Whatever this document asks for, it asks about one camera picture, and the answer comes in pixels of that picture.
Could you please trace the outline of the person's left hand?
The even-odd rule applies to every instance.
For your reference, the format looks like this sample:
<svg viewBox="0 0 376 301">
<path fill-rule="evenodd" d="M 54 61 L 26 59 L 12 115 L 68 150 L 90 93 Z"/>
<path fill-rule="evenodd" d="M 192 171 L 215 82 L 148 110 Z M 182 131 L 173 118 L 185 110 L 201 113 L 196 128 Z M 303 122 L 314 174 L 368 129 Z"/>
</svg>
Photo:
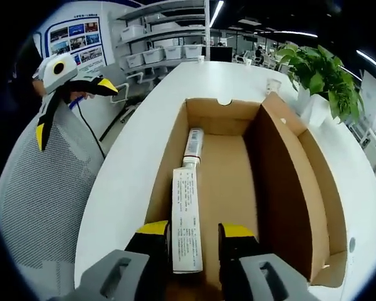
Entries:
<svg viewBox="0 0 376 301">
<path fill-rule="evenodd" d="M 39 79 L 33 79 L 32 81 L 32 84 L 33 84 L 33 88 L 35 90 L 35 92 L 40 96 L 40 97 L 44 97 L 46 95 L 46 90 L 44 88 L 44 83 L 43 81 L 39 80 Z"/>
</svg>

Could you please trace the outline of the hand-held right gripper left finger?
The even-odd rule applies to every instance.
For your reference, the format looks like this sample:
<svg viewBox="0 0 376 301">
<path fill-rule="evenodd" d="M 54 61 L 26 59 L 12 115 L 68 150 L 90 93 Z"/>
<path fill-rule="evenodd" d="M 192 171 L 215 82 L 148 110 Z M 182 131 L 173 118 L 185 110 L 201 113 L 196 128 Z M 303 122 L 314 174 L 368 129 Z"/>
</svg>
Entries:
<svg viewBox="0 0 376 301">
<path fill-rule="evenodd" d="M 169 222 L 139 228 L 124 250 L 113 250 L 81 276 L 81 300 L 163 300 L 169 273 Z"/>
</svg>

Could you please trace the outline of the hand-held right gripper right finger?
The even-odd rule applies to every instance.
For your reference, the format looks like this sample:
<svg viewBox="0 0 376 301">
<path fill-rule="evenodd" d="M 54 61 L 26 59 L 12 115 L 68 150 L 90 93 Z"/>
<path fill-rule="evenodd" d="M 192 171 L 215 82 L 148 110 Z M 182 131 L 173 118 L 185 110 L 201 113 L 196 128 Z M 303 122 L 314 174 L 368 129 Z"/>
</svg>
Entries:
<svg viewBox="0 0 376 301">
<path fill-rule="evenodd" d="M 306 278 L 266 253 L 244 226 L 219 224 L 219 278 L 225 300 L 310 300 Z"/>
</svg>

